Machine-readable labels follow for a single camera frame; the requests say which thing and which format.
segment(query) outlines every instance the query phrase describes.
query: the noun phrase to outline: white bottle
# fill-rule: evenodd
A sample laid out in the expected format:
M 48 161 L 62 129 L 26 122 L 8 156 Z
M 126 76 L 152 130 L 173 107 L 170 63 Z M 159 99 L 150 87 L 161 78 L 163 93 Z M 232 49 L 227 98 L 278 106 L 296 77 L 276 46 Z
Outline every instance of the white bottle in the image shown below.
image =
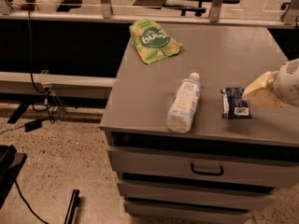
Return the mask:
M 197 73 L 181 81 L 174 103 L 171 105 L 166 126 L 176 133 L 186 133 L 192 126 L 193 115 L 200 96 L 200 77 Z

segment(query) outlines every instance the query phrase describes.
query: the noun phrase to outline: bottle cap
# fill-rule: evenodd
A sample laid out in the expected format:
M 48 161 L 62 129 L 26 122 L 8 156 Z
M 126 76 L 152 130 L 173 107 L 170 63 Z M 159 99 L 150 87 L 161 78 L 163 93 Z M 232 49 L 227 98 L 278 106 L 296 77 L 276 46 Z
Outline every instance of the bottle cap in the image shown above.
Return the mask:
M 189 75 L 189 78 L 193 79 L 193 80 L 199 80 L 200 77 L 199 77 L 199 75 L 197 73 L 191 73 Z

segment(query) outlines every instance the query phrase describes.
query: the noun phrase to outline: desk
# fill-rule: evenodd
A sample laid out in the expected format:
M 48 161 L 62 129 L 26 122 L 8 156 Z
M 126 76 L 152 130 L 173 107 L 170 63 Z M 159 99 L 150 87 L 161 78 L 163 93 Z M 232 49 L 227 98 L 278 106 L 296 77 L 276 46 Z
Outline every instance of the desk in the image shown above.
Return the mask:
M 221 89 L 245 88 L 285 56 L 265 28 L 163 28 L 185 51 L 145 65 L 130 41 L 101 122 L 126 211 L 244 223 L 299 181 L 299 109 L 251 107 L 253 119 L 222 119 Z M 202 80 L 192 129 L 171 133 L 166 113 L 192 72 Z

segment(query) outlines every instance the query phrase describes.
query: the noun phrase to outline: black snack package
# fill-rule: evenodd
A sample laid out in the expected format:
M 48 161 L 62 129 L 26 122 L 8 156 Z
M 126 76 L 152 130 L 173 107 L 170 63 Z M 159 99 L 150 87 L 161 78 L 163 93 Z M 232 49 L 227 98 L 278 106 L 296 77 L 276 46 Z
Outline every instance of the black snack package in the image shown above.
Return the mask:
M 242 100 L 244 89 L 241 87 L 224 88 L 221 90 L 223 98 L 223 119 L 252 119 L 249 106 Z

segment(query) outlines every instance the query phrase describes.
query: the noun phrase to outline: drawer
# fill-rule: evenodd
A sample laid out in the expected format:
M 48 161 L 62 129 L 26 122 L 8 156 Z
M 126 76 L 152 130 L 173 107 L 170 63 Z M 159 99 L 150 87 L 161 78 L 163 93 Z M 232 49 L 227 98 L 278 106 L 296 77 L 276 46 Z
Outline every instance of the drawer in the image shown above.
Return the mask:
M 124 208 L 131 215 L 170 217 L 225 224 L 244 224 L 250 219 L 248 212 L 229 209 L 209 209 L 171 203 L 125 201 Z
M 108 147 L 113 171 L 289 188 L 297 162 L 272 161 L 136 147 Z
M 209 188 L 121 179 L 118 187 L 120 195 L 125 198 L 244 210 L 261 210 L 275 200 L 273 194 L 222 189 L 221 185 Z

